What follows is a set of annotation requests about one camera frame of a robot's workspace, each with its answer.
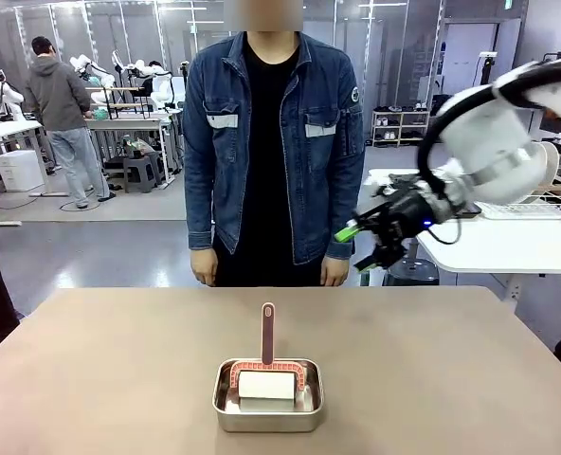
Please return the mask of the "white workshop desk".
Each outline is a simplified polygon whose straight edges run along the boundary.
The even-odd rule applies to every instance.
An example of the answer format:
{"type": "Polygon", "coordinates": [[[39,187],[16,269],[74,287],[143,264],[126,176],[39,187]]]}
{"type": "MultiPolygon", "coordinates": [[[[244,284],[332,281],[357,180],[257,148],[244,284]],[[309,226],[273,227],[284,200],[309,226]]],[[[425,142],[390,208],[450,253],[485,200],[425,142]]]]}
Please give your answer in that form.
{"type": "MultiPolygon", "coordinates": [[[[19,135],[19,138],[24,139],[25,137],[30,138],[30,143],[37,146],[39,149],[37,151],[37,159],[40,166],[41,175],[46,180],[45,164],[42,157],[40,156],[40,145],[36,139],[36,132],[42,129],[42,125],[36,120],[14,120],[7,122],[0,122],[0,149],[4,154],[7,152],[6,149],[6,138],[19,135]]],[[[22,226],[21,221],[0,221],[0,228],[19,228],[22,226]]]]}
{"type": "Polygon", "coordinates": [[[146,132],[157,131],[159,133],[161,157],[164,168],[164,182],[160,185],[161,189],[166,189],[175,179],[169,168],[168,158],[171,139],[169,127],[171,125],[171,115],[168,113],[152,112],[149,116],[143,117],[137,113],[122,113],[119,118],[96,119],[91,118],[87,121],[88,128],[92,131],[115,131],[115,132],[146,132]]]}

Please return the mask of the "pink handled lint roller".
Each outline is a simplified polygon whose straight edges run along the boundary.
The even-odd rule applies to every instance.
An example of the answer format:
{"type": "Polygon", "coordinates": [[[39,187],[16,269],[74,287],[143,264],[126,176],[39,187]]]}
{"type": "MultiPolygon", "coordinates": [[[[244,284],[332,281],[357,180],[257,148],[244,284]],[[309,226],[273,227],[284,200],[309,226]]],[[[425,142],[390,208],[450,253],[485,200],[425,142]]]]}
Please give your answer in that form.
{"type": "Polygon", "coordinates": [[[241,399],[295,401],[306,386],[306,369],[295,360],[275,358],[276,308],[262,306],[261,356],[257,360],[237,360],[230,367],[229,389],[241,399]]]}

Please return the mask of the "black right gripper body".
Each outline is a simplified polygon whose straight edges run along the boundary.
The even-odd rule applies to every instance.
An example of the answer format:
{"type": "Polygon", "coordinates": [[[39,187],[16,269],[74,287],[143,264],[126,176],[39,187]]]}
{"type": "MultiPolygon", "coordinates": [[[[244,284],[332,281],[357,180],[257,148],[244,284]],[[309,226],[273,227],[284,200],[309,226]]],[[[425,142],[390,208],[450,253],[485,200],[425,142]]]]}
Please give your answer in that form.
{"type": "Polygon", "coordinates": [[[380,240],[404,240],[416,237],[445,221],[444,212],[436,213],[417,191],[391,194],[374,216],[374,234],[380,240]]]}

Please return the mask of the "white drawer cabinet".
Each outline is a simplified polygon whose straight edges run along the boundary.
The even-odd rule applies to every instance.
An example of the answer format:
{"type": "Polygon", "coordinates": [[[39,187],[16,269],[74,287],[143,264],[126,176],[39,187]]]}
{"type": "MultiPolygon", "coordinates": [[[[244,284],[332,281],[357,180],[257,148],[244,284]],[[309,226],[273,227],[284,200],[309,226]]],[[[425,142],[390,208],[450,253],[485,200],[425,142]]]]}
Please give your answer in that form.
{"type": "Polygon", "coordinates": [[[6,191],[31,191],[45,183],[34,150],[15,150],[0,154],[0,175],[6,191]]]}

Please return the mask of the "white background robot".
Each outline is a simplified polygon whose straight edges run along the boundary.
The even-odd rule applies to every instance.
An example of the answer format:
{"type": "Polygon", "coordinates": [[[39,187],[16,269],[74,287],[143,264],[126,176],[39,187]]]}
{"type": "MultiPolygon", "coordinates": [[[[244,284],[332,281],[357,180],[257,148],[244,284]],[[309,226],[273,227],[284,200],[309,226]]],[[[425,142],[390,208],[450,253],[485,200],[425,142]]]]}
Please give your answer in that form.
{"type": "Polygon", "coordinates": [[[23,102],[24,96],[7,82],[4,71],[0,69],[0,116],[9,111],[13,120],[24,121],[23,102]]]}
{"type": "Polygon", "coordinates": [[[69,62],[79,77],[87,82],[87,91],[95,105],[114,101],[112,89],[115,87],[116,80],[111,73],[83,54],[79,57],[71,57],[69,62]]]}
{"type": "Polygon", "coordinates": [[[166,110],[173,101],[172,72],[158,61],[145,64],[143,60],[136,61],[135,70],[137,76],[144,80],[137,94],[149,98],[157,111],[166,110]]]}

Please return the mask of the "person's left forearm denim sleeve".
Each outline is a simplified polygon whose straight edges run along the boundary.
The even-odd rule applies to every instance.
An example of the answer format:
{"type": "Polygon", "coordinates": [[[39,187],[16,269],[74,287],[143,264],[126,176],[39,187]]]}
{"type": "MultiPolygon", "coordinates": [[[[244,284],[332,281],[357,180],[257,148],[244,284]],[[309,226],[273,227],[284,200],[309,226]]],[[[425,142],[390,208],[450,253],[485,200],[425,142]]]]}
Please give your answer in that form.
{"type": "Polygon", "coordinates": [[[329,181],[329,230],[330,241],[326,256],[331,259],[349,260],[354,253],[353,240],[339,242],[335,236],[353,218],[357,206],[362,173],[333,173],[329,181]]]}

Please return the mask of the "white side table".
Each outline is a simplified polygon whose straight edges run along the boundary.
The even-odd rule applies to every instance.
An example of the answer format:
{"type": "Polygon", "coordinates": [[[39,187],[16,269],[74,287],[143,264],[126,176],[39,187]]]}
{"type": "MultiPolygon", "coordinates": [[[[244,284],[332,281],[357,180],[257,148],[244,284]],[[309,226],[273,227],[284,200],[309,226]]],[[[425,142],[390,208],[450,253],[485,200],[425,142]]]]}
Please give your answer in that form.
{"type": "Polygon", "coordinates": [[[417,243],[445,271],[504,275],[503,301],[513,309],[526,277],[561,275],[561,219],[479,215],[435,226],[419,234],[417,243]]]}

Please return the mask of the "person's left hand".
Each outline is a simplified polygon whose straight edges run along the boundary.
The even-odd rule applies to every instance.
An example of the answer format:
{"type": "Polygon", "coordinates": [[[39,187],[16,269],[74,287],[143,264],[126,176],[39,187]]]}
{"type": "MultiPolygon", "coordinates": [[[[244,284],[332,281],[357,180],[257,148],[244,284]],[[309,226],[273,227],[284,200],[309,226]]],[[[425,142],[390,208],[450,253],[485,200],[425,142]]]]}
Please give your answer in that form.
{"type": "Polygon", "coordinates": [[[342,285],[349,274],[349,261],[325,256],[321,263],[320,285],[338,287],[342,285]]]}

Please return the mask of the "white shoe rack with shoes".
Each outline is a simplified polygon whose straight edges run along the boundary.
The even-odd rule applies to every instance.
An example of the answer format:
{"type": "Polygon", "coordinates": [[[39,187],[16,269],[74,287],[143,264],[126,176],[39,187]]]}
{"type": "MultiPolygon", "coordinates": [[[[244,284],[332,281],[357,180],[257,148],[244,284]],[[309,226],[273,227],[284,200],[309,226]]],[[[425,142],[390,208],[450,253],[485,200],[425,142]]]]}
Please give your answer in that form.
{"type": "Polygon", "coordinates": [[[371,113],[371,145],[413,145],[424,138],[429,122],[430,112],[419,104],[378,106],[371,113]]]}

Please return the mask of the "person in denim jacket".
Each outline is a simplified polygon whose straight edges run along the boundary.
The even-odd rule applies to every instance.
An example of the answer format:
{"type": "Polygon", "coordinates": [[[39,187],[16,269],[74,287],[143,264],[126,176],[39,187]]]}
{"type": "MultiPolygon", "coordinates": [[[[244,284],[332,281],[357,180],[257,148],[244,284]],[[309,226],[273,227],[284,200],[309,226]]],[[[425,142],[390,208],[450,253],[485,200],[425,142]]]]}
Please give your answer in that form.
{"type": "Polygon", "coordinates": [[[321,286],[329,181],[363,174],[350,57],[300,31],[238,32],[196,55],[182,120],[185,175],[213,180],[214,286],[321,286]]]}

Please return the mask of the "white open door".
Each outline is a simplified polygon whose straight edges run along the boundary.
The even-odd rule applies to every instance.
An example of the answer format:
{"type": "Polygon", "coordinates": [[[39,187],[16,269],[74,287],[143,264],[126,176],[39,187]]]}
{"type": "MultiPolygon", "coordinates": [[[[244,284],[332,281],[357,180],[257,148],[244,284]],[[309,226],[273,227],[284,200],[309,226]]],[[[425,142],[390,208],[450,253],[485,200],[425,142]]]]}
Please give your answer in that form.
{"type": "Polygon", "coordinates": [[[491,70],[489,82],[493,82],[513,68],[520,26],[520,19],[474,24],[473,38],[478,58],[472,80],[473,86],[480,85],[480,70],[482,67],[480,53],[482,51],[495,51],[498,54],[491,70]]]}

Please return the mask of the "man in grey hoodie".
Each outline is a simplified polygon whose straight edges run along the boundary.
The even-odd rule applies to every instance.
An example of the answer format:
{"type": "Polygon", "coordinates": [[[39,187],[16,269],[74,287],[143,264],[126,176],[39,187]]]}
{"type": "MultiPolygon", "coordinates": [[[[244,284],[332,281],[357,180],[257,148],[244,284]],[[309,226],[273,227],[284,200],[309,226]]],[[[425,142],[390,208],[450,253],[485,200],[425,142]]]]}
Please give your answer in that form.
{"type": "Polygon", "coordinates": [[[44,36],[32,39],[35,59],[26,82],[25,100],[44,126],[49,144],[62,167],[70,197],[78,209],[89,202],[76,163],[84,167],[98,201],[116,197],[101,171],[86,120],[91,117],[90,97],[79,76],[59,61],[53,44],[44,36]]]}

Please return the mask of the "person's right forearm denim sleeve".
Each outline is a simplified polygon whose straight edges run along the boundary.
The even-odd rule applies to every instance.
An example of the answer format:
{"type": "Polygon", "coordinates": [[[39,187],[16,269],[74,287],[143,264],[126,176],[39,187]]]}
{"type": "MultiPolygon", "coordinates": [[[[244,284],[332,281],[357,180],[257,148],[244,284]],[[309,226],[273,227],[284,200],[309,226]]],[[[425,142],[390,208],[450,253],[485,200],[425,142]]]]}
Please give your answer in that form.
{"type": "Polygon", "coordinates": [[[211,177],[186,172],[185,199],[190,250],[212,247],[212,189],[211,177]]]}

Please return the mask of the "person's right hand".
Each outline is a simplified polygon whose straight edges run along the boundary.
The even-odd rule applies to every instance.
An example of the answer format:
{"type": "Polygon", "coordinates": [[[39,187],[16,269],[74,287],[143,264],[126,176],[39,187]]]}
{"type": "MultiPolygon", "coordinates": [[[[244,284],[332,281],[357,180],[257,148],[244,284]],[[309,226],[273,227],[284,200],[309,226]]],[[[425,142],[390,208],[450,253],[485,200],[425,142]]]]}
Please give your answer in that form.
{"type": "Polygon", "coordinates": [[[208,287],[215,285],[218,258],[213,248],[192,250],[190,267],[195,279],[208,287]]]}

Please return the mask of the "white plate in rack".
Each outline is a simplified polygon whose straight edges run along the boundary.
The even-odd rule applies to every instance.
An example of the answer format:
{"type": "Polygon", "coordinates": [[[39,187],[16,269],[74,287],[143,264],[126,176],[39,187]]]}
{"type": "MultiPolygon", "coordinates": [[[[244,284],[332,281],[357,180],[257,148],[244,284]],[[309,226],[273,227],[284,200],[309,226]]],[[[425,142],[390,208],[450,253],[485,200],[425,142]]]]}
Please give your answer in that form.
{"type": "Polygon", "coordinates": [[[558,153],[555,145],[548,141],[542,141],[541,145],[544,147],[547,156],[547,168],[541,187],[549,187],[552,185],[559,169],[560,154],[558,153]]]}

